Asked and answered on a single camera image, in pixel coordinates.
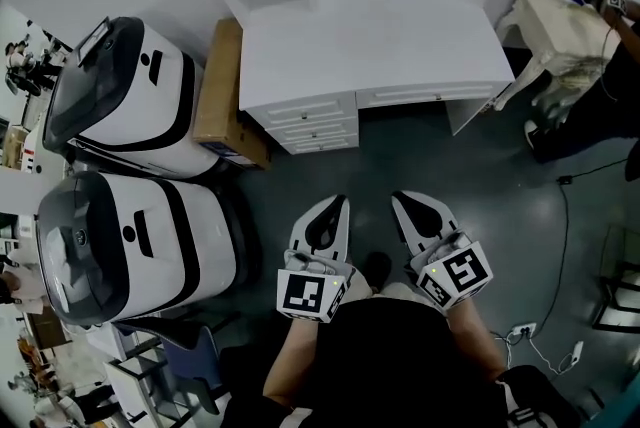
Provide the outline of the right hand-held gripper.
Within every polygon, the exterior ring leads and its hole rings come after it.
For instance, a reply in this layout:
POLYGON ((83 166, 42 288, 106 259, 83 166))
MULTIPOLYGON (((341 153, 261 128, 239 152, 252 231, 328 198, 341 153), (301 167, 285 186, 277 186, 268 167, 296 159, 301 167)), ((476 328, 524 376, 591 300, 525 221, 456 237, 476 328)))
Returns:
POLYGON ((457 230, 446 204, 408 190, 394 192, 391 202, 401 240, 415 256, 409 262, 415 285, 439 311, 474 296, 493 279, 480 243, 457 230))

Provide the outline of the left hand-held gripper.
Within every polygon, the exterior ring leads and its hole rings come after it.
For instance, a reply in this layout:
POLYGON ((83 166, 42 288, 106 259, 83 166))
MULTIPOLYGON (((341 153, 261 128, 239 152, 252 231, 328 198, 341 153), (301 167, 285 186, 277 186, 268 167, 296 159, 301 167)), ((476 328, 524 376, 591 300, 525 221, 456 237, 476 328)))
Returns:
POLYGON ((349 225, 350 203, 342 194, 316 203, 297 219, 285 267, 278 270, 278 312, 320 323, 333 319, 356 272, 345 262, 349 225))

